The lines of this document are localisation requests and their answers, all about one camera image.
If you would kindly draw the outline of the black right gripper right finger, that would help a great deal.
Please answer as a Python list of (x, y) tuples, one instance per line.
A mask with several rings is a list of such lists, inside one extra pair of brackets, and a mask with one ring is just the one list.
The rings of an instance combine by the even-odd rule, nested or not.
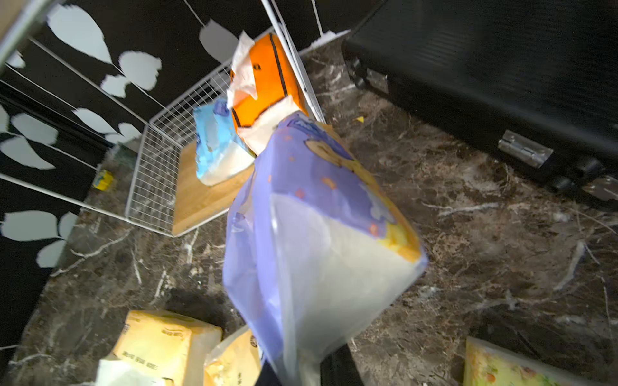
[(321, 386), (364, 386), (348, 344), (335, 350), (320, 364)]

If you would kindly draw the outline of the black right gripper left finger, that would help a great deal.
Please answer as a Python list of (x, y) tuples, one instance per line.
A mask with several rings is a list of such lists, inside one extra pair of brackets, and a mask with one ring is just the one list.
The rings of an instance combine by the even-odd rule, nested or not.
[(272, 366), (265, 362), (254, 386), (278, 386), (278, 376)]

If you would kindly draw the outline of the purple tissue pack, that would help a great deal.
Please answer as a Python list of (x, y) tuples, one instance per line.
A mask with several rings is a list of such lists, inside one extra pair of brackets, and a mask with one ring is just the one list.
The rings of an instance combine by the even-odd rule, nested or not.
[(285, 385), (320, 364), (425, 271), (418, 233), (326, 126), (279, 124), (229, 210), (223, 283)]

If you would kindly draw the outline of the yellow green tissue pack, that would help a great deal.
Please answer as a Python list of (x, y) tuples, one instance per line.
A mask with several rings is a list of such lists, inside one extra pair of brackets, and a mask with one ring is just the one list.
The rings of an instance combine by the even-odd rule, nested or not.
[(463, 385), (603, 385), (468, 337)]

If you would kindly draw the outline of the light blue tissue pack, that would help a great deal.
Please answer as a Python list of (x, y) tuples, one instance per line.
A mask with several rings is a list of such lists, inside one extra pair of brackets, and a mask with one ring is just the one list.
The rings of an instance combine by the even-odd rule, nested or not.
[(248, 169), (254, 154), (236, 133), (227, 100), (219, 97), (194, 109), (196, 123), (196, 177), (215, 186)]

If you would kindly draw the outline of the orange tissue pack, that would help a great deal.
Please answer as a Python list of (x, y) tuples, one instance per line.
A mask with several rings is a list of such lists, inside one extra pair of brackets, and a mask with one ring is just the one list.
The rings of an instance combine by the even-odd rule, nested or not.
[(227, 108), (241, 141), (261, 154), (289, 115), (308, 114), (304, 93), (277, 35), (252, 40), (245, 32), (233, 54)]

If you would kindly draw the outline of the black hard case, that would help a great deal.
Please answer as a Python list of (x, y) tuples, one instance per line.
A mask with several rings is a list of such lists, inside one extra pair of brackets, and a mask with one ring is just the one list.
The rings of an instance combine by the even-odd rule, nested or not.
[(341, 50), (357, 88), (616, 211), (616, 2), (384, 1)]

